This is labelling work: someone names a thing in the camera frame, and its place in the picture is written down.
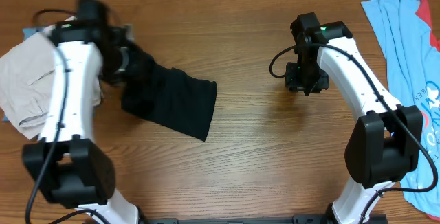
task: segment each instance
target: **black cable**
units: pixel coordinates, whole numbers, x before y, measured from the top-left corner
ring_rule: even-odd
[[[61,223],[63,221],[66,221],[67,219],[70,219],[73,216],[77,216],[79,214],[84,214],[84,213],[89,213],[90,216],[98,217],[98,219],[100,219],[102,221],[102,223],[104,223],[104,224],[110,224],[110,222],[103,215],[98,213],[96,210],[91,210],[91,209],[77,210],[77,211],[72,212],[70,214],[66,214],[65,216],[63,216],[63,217],[61,217],[59,219],[56,219],[55,221],[52,221],[49,224],[58,224],[58,223]]]
[[[32,17],[32,27],[37,27],[37,28],[40,27],[39,17],[47,12],[59,12],[63,14],[70,14],[72,16],[76,16],[75,12],[69,10],[58,9],[58,8],[43,9],[36,12]]]
[[[287,74],[283,74],[282,76],[279,76],[279,75],[274,74],[274,72],[272,71],[272,67],[274,66],[274,63],[275,63],[276,59],[278,59],[278,58],[279,58],[280,56],[282,56],[284,53],[286,53],[286,52],[290,52],[291,50],[293,50],[293,49],[295,49],[295,48],[296,48],[296,45],[291,46],[291,47],[289,47],[289,48],[287,48],[287,49],[284,49],[284,50],[282,50],[280,53],[278,53],[278,54],[274,57],[274,59],[272,59],[272,61],[271,61],[270,64],[269,64],[269,73],[270,73],[273,77],[275,77],[275,78],[284,78],[284,77],[286,77]]]
[[[66,102],[67,102],[67,90],[69,89],[69,76],[67,75],[69,73],[69,69],[67,68],[67,60],[66,60],[64,54],[62,53],[62,51],[60,51],[59,48],[57,48],[57,47],[55,47],[55,50],[58,52],[58,55],[60,56],[61,61],[63,62],[63,69],[64,69],[63,71],[64,71],[64,78],[65,78],[64,79],[65,84],[64,84],[63,103],[61,104],[60,118],[59,118],[58,123],[56,125],[56,132],[55,132],[54,141],[52,142],[52,145],[50,146],[49,152],[47,153],[46,159],[43,163],[43,166],[41,167],[40,174],[36,178],[34,188],[32,189],[32,193],[29,197],[29,200],[27,201],[26,212],[25,212],[26,224],[31,223],[30,222],[30,212],[32,211],[32,205],[34,204],[36,193],[39,191],[41,182],[42,182],[43,177],[47,171],[47,167],[52,162],[52,157],[54,155],[55,146],[56,146],[56,143],[60,137],[61,129],[63,128],[64,110],[65,110]]]
[[[115,26],[122,27],[122,21],[118,13],[113,8],[110,8],[107,5],[105,7],[110,11],[111,16],[113,16],[113,20],[115,21]]]
[[[397,117],[397,114],[390,108],[390,106],[388,106],[388,104],[385,102],[384,97],[380,94],[380,92],[377,90],[376,86],[374,85],[374,82],[371,80],[370,76],[368,75],[368,73],[365,71],[365,69],[363,68],[363,66],[356,60],[356,58],[353,55],[350,55],[349,53],[347,53],[347,51],[340,49],[338,47],[332,46],[332,45],[326,45],[326,44],[321,44],[321,43],[311,43],[311,44],[304,44],[304,45],[294,45],[291,46],[285,50],[283,50],[282,52],[280,52],[278,55],[276,55],[274,57],[274,59],[272,59],[272,62],[270,63],[269,66],[269,71],[271,73],[271,75],[273,75],[273,77],[276,78],[282,78],[285,76],[277,76],[274,75],[272,72],[272,66],[275,63],[276,59],[278,57],[280,57],[281,55],[283,55],[284,53],[291,51],[293,49],[299,48],[299,47],[326,47],[329,49],[333,49],[343,55],[345,55],[349,60],[351,60],[356,67],[362,72],[362,75],[364,75],[366,81],[368,82],[368,84],[370,85],[371,89],[373,90],[374,94],[377,96],[377,100],[385,107],[385,109],[390,113],[390,115],[393,117],[393,119],[396,121],[396,123],[399,125],[399,127],[405,132],[405,134],[407,136],[409,136],[409,138],[416,143],[416,145],[419,147],[421,153],[425,156],[425,158],[428,160],[429,166],[431,167],[432,170],[432,183],[430,186],[428,186],[427,188],[422,188],[422,189],[412,189],[412,188],[384,188],[381,190],[377,190],[376,193],[371,197],[371,199],[368,201],[368,203],[365,205],[364,210],[361,213],[361,219],[359,220],[359,224],[362,224],[364,219],[365,219],[365,215],[368,212],[369,208],[371,207],[371,205],[374,203],[374,201],[376,200],[376,198],[381,197],[383,195],[383,193],[385,192],[390,192],[390,191],[398,191],[398,192],[414,192],[414,193],[423,193],[423,192],[429,192],[432,189],[435,188],[435,186],[437,185],[438,181],[439,181],[439,174],[437,172],[437,168],[433,162],[433,160],[431,159],[431,157],[429,156],[428,152],[426,151],[426,149],[421,145],[421,143],[418,141],[418,139],[408,130],[408,128],[406,127],[406,125],[399,119],[399,117]]]

